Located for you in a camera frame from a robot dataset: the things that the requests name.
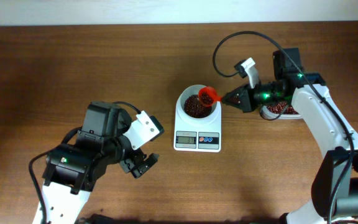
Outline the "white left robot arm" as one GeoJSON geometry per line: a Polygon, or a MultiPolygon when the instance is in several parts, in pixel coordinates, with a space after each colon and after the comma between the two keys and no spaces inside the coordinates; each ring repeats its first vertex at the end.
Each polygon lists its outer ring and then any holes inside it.
{"type": "Polygon", "coordinates": [[[119,164],[138,179],[158,161],[158,154],[146,155],[141,146],[163,134],[163,126],[141,110],[133,120],[124,106],[123,101],[92,101],[83,125],[42,154],[46,158],[42,185],[34,174],[35,159],[31,159],[29,174],[39,198],[34,223],[76,222],[109,165],[119,164]]]}

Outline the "orange measuring scoop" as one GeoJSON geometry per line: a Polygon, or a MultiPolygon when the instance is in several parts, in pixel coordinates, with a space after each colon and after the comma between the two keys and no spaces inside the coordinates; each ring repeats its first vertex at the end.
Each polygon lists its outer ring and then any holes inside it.
{"type": "Polygon", "coordinates": [[[199,90],[198,99],[203,106],[212,107],[215,103],[220,102],[222,97],[213,87],[206,86],[199,90]]]}

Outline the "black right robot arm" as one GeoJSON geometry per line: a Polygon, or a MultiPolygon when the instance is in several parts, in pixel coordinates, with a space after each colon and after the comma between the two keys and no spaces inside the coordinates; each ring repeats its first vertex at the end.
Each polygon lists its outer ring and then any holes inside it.
{"type": "Polygon", "coordinates": [[[285,213],[280,223],[352,223],[358,219],[358,134],[334,104],[319,73],[306,73],[297,48],[273,53],[275,81],[262,84],[254,61],[235,69],[249,82],[222,102],[245,113],[286,101],[301,116],[318,143],[323,162],[311,186],[311,199],[285,213]]]}

